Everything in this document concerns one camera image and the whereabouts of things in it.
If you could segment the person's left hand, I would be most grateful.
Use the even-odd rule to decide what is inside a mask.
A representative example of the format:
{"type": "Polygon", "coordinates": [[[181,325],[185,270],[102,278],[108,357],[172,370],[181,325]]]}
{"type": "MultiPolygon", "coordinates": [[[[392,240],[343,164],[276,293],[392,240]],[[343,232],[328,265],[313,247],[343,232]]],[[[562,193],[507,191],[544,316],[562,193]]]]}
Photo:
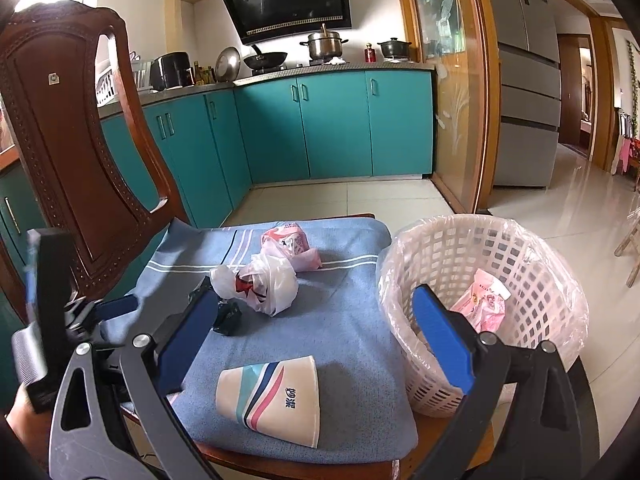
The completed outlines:
{"type": "Polygon", "coordinates": [[[24,385],[20,385],[6,422],[21,440],[29,454],[40,465],[47,466],[52,413],[37,413],[24,385]]]}

